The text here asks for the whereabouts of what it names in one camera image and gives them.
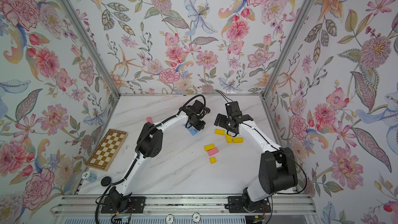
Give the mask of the wooden chessboard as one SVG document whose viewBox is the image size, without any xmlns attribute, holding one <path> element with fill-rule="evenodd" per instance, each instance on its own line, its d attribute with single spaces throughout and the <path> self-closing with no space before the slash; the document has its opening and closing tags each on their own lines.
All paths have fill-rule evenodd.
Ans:
<svg viewBox="0 0 398 224">
<path fill-rule="evenodd" d="M 108 171 L 127 136 L 127 132 L 109 129 L 88 159 L 86 166 Z"/>
</svg>

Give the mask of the small yellow cube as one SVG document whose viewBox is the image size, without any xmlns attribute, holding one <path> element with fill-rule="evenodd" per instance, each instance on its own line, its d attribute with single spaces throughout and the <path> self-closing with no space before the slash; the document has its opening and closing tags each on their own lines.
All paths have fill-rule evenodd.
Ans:
<svg viewBox="0 0 398 224">
<path fill-rule="evenodd" d="M 209 160 L 210 160 L 210 163 L 211 163 L 211 164 L 214 164 L 214 163 L 217 162 L 217 160 L 216 160 L 215 157 L 211 157 Z"/>
</svg>

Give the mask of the aluminium frame post left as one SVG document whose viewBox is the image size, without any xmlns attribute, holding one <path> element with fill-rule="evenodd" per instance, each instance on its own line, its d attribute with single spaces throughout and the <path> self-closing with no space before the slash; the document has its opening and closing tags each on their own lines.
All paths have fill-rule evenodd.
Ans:
<svg viewBox="0 0 398 224">
<path fill-rule="evenodd" d="M 87 48 L 89 54 L 91 55 L 91 58 L 93 59 L 94 63 L 98 66 L 99 72 L 103 75 L 103 79 L 108 85 L 108 89 L 110 90 L 111 93 L 113 93 L 117 99 L 120 99 L 121 94 L 120 91 L 117 89 L 110 73 L 107 71 L 105 64 L 103 63 L 103 60 L 101 59 L 100 54 L 98 53 L 95 45 L 93 44 L 91 38 L 89 37 L 88 33 L 86 32 L 84 24 L 81 22 L 80 18 L 78 17 L 78 14 L 71 4 L 70 0 L 59 0 L 60 5 L 62 8 L 65 10 L 66 15 L 68 16 L 69 20 L 73 24 L 73 26 L 76 28 L 76 32 L 84 44 L 84 46 Z"/>
</svg>

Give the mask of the yellow angled block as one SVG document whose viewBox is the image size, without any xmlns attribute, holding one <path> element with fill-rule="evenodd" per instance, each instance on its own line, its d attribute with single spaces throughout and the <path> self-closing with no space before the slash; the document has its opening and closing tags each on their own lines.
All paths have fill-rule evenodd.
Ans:
<svg viewBox="0 0 398 224">
<path fill-rule="evenodd" d="M 226 138 L 226 142 L 227 143 L 233 143 L 233 141 L 232 141 L 232 137 L 230 136 L 230 135 L 225 135 L 225 138 Z"/>
</svg>

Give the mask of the aluminium frame post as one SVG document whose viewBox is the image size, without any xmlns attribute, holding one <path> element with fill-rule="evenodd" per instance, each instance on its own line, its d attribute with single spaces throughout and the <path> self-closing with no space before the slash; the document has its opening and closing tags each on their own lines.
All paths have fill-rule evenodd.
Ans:
<svg viewBox="0 0 398 224">
<path fill-rule="evenodd" d="M 117 99 L 120 99 L 121 94 L 120 91 L 117 89 L 110 73 L 107 71 L 105 64 L 103 63 L 103 60 L 101 59 L 100 54 L 98 53 L 95 45 L 93 44 L 91 38 L 89 37 L 88 33 L 86 32 L 84 24 L 81 22 L 80 18 L 78 17 L 78 14 L 71 4 L 70 0 L 59 0 L 60 5 L 62 8 L 65 10 L 66 15 L 68 16 L 69 20 L 73 24 L 73 26 L 76 28 L 76 32 L 84 44 L 84 46 L 87 48 L 89 54 L 91 55 L 91 58 L 93 59 L 94 63 L 98 66 L 99 72 L 103 75 L 103 79 L 108 85 L 108 89 L 110 90 L 111 93 L 113 93 Z"/>
<path fill-rule="evenodd" d="M 278 78 L 278 74 L 280 73 L 280 71 L 285 63 L 291 48 L 293 47 L 293 45 L 296 42 L 296 39 L 300 33 L 301 28 L 304 25 L 305 19 L 309 13 L 314 1 L 315 0 L 304 0 L 303 1 L 301 11 L 297 16 L 289 35 L 287 36 L 286 44 L 284 45 L 284 47 L 281 51 L 281 54 L 277 60 L 277 63 L 274 67 L 274 70 L 271 73 L 271 77 L 268 81 L 268 84 L 262 92 L 261 96 L 263 99 L 265 99 L 267 96 L 269 96 L 271 94 L 273 85 Z"/>
</svg>

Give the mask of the aluminium frame post right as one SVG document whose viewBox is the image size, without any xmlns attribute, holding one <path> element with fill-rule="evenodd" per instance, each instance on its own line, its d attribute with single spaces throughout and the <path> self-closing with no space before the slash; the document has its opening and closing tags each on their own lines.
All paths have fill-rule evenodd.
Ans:
<svg viewBox="0 0 398 224">
<path fill-rule="evenodd" d="M 263 99 L 265 99 L 267 96 L 269 96 L 271 94 L 273 85 L 278 78 L 278 74 L 280 73 L 280 71 L 285 63 L 291 48 L 293 47 L 293 45 L 296 42 L 296 39 L 300 33 L 301 28 L 304 25 L 305 19 L 309 13 L 314 1 L 315 0 L 304 0 L 303 1 L 301 11 L 297 16 L 289 35 L 287 36 L 286 44 L 284 45 L 284 47 L 281 51 L 281 54 L 277 60 L 277 63 L 274 67 L 274 70 L 271 73 L 271 77 L 268 81 L 268 84 L 262 92 L 261 96 Z"/>
</svg>

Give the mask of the black round puck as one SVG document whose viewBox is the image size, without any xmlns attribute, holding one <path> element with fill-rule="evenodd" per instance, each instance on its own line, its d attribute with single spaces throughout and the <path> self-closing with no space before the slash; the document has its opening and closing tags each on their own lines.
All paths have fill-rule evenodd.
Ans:
<svg viewBox="0 0 398 224">
<path fill-rule="evenodd" d="M 105 176 L 101 179 L 101 186 L 107 187 L 112 183 L 112 178 L 109 176 Z"/>
</svg>

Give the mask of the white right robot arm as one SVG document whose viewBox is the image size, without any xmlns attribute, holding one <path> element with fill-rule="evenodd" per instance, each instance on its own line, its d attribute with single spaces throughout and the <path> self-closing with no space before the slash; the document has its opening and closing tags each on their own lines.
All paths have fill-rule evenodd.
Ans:
<svg viewBox="0 0 398 224">
<path fill-rule="evenodd" d="M 241 195 L 243 208 L 254 212 L 264 199 L 297 186 L 294 154 L 290 148 L 283 148 L 268 138 L 251 116 L 241 112 L 237 101 L 225 106 L 227 114 L 218 114 L 215 126 L 225 129 L 227 134 L 232 133 L 234 137 L 242 136 L 261 151 L 258 177 Z"/>
</svg>

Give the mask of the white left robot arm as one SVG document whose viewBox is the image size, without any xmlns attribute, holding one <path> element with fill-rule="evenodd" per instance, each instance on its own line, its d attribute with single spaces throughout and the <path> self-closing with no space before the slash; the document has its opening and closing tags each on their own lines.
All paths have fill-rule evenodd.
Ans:
<svg viewBox="0 0 398 224">
<path fill-rule="evenodd" d="M 203 118 L 210 113 L 210 108 L 206 106 L 206 98 L 202 94 L 195 95 L 189 99 L 178 112 L 160 122 L 144 124 L 138 137 L 135 147 L 135 157 L 124 176 L 117 182 L 110 183 L 100 201 L 104 199 L 123 211 L 127 207 L 128 198 L 131 194 L 127 193 L 127 188 L 132 183 L 132 179 L 137 176 L 149 159 L 156 157 L 163 144 L 164 133 L 173 127 L 183 126 L 185 129 L 193 129 L 199 132 L 205 128 L 206 122 Z"/>
</svg>

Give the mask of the blue block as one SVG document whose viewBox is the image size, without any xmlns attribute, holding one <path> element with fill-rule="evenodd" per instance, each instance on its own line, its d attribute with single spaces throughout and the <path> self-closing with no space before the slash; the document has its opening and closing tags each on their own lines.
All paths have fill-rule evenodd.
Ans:
<svg viewBox="0 0 398 224">
<path fill-rule="evenodd" d="M 190 134 L 191 134 L 192 136 L 195 136 L 195 135 L 198 133 L 198 130 L 196 130 L 196 129 L 193 128 L 193 127 L 188 128 L 188 131 L 190 132 Z"/>
</svg>

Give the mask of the yellow rectangular block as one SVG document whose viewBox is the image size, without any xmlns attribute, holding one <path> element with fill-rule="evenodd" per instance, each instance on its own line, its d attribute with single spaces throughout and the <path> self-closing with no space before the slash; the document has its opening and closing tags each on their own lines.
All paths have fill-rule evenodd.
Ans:
<svg viewBox="0 0 398 224">
<path fill-rule="evenodd" d="M 220 129 L 216 129 L 215 130 L 215 134 L 224 136 L 225 135 L 225 131 L 224 130 L 220 130 Z"/>
</svg>

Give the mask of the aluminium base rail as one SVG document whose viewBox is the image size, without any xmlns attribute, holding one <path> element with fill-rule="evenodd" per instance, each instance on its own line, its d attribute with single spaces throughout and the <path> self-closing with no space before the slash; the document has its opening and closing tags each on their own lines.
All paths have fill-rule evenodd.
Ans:
<svg viewBox="0 0 398 224">
<path fill-rule="evenodd" d="M 128 210 L 122 216 L 174 216 L 198 213 L 202 216 L 210 215 L 233 215 L 229 210 L 228 197 L 238 197 L 237 194 L 230 195 L 142 195 L 144 203 L 136 210 Z M 95 200 L 98 195 L 72 195 L 61 198 L 59 204 L 51 208 L 53 216 L 93 216 L 97 207 Z M 257 215 L 272 213 L 277 215 L 316 215 L 313 200 L 308 195 L 281 195 L 276 194 L 257 204 L 258 212 L 247 212 L 244 208 L 240 215 Z"/>
</svg>

